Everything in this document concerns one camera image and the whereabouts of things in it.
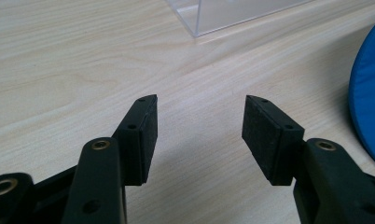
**light wood surface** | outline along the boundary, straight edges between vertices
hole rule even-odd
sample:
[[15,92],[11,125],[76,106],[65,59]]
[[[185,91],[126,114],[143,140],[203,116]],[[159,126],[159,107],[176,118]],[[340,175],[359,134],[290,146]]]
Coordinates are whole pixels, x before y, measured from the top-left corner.
[[315,0],[198,39],[163,0],[0,1],[0,175],[35,182],[110,136],[133,101],[159,96],[148,183],[130,223],[299,223],[241,138],[246,94],[280,106],[305,139],[344,146],[375,175],[347,107],[375,0]]

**blue object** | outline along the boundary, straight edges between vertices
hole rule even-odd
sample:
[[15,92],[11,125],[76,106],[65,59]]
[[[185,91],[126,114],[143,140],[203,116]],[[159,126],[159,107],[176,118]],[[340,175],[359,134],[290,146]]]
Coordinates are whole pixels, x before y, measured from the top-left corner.
[[355,59],[349,101],[359,138],[375,160],[375,26]]

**transparent acrylic box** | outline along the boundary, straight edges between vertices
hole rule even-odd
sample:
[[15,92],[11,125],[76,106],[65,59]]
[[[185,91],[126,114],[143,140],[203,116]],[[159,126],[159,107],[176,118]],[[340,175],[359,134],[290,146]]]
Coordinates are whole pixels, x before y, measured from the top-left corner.
[[167,0],[195,37],[313,0]]

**blue disc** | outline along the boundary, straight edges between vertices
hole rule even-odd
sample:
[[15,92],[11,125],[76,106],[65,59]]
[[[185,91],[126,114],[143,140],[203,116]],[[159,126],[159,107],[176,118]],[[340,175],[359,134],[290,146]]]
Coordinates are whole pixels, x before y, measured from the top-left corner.
[[375,160],[375,26],[356,56],[350,79],[349,104],[359,138]]

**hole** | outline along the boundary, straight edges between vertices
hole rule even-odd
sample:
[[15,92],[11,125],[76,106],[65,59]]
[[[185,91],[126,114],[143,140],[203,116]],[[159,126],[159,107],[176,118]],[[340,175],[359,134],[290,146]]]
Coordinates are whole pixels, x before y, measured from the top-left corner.
[[328,143],[328,142],[320,141],[320,142],[316,142],[315,144],[316,144],[317,147],[320,147],[323,150],[328,150],[328,151],[336,150],[336,147],[333,146],[333,144]]
[[363,202],[357,202],[356,207],[364,210],[365,212],[375,215],[375,205],[371,203],[363,203]]
[[91,145],[92,149],[95,150],[101,150],[101,149],[106,149],[110,146],[111,144],[108,141],[105,140],[100,140]]
[[101,208],[101,203],[99,200],[91,200],[83,205],[83,212],[86,214],[93,214]]
[[18,180],[15,178],[8,178],[0,180],[0,195],[6,194],[16,188]]

